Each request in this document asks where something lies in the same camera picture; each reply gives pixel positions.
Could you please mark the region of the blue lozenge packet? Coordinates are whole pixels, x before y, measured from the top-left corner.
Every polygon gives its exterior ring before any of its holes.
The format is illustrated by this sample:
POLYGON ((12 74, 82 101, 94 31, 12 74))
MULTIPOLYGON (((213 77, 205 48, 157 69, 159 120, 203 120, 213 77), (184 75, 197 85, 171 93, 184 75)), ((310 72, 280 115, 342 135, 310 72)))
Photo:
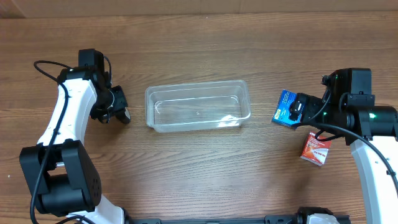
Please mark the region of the blue lozenge packet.
POLYGON ((290 119, 291 112, 289 110, 291 104, 295 101, 297 94, 288 90, 282 90, 277 104, 276 111, 272 117, 272 122, 291 127, 291 125, 299 123, 299 116, 297 119, 290 119))

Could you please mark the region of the clear plastic container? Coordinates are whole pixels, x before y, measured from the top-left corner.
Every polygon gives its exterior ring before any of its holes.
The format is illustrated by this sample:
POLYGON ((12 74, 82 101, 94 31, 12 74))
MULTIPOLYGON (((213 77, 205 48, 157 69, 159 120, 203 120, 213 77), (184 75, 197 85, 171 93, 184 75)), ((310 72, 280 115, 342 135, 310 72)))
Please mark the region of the clear plastic container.
POLYGON ((146 123, 158 133, 239 127, 251 117, 243 80, 150 86, 146 123))

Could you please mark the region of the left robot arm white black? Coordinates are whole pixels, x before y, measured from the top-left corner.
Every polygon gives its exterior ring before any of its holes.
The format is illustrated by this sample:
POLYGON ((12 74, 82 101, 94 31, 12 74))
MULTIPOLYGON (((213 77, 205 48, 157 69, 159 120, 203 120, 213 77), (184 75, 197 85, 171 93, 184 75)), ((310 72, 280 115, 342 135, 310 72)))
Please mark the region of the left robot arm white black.
POLYGON ((123 89, 112 85, 111 62, 100 51, 83 49, 76 67, 62 67, 50 122, 37 144, 19 156, 31 194, 30 219, 37 223, 39 212, 63 223, 132 223, 124 208, 103 195, 100 175, 84 147, 89 119, 131 121, 123 89))

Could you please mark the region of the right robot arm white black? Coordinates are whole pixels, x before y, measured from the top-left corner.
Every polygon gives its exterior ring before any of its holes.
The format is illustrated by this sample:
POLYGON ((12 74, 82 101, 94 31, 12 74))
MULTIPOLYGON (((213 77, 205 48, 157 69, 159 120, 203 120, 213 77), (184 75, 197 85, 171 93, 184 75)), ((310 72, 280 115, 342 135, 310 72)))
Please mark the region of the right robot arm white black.
POLYGON ((397 110, 375 104, 368 68, 336 70, 322 85, 322 98, 296 95, 289 106, 292 127, 344 138, 358 169, 366 221, 397 223, 397 110))

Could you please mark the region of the red medicine box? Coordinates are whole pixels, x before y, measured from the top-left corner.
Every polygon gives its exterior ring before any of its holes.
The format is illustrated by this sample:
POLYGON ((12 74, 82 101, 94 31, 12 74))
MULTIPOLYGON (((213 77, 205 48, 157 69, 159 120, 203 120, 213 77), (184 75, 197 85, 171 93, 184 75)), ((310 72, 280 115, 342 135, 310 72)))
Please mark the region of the red medicine box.
POLYGON ((330 147, 331 141, 319 141, 315 138, 315 133, 309 132, 300 157, 318 166, 323 166, 330 147))

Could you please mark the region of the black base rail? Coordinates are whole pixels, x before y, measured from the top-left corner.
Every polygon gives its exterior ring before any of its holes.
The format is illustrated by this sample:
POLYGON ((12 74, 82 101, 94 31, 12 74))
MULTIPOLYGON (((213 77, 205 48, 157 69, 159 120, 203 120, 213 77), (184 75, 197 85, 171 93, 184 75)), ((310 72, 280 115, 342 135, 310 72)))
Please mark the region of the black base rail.
POLYGON ((124 210, 125 223, 128 224, 306 224, 306 223, 337 223, 351 224, 349 215, 334 215, 327 208, 300 207, 292 215, 266 215, 264 218, 213 218, 161 220, 159 218, 133 219, 124 210))

